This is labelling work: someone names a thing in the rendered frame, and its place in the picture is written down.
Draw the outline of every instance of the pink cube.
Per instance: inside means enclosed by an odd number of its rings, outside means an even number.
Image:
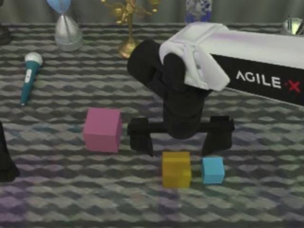
[[[122,120],[118,109],[89,108],[83,130],[89,151],[117,153],[121,133]]]

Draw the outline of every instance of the gray striped surface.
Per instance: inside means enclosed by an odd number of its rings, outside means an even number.
[[[117,45],[127,29],[82,26],[85,45],[59,51],[54,25],[9,25],[14,41],[0,47],[0,120],[9,151],[21,171],[0,185],[0,228],[303,228],[304,108],[224,90],[206,101],[203,119],[229,114],[234,146],[222,152],[226,178],[203,185],[204,134],[177,141],[153,135],[156,156],[130,150],[132,117],[161,120],[162,101],[133,80]],[[280,24],[234,24],[232,29],[277,33]],[[162,42],[180,24],[135,25],[137,38]],[[20,107],[24,55],[45,63],[30,102]],[[88,107],[119,108],[119,154],[89,152],[82,128]],[[190,189],[161,185],[161,152],[190,151]]]

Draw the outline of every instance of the yellow cube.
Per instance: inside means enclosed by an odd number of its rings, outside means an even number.
[[[162,186],[164,188],[189,188],[191,176],[189,152],[163,152]]]

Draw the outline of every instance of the candelabra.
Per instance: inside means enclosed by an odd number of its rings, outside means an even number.
[[[121,2],[114,2],[108,4],[106,0],[101,0],[101,2],[111,9],[111,14],[115,16],[117,24],[128,24],[129,38],[119,45],[119,53],[125,57],[129,58],[133,50],[140,43],[138,40],[133,38],[133,15],[137,15],[143,18],[145,15],[152,15],[158,11],[158,5],[162,0],[147,0],[152,5],[152,10],[148,11],[143,7],[136,5],[136,0],[125,0],[125,4]]]
[[[4,0],[0,0],[0,7],[3,5]],[[10,43],[11,36],[7,27],[0,24],[0,45]]]

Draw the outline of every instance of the gold candelabra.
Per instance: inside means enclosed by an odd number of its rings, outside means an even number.
[[[117,24],[127,23],[129,27],[129,38],[119,45],[119,53],[125,57],[129,58],[133,50],[140,43],[133,37],[133,15],[137,15],[143,18],[145,15],[152,15],[158,10],[158,5],[162,0],[147,0],[152,5],[151,12],[145,10],[143,7],[136,5],[136,0],[124,0],[125,4],[121,2],[115,2],[113,4],[108,4],[106,0],[101,0],[101,2],[111,9],[111,14],[115,16]]]

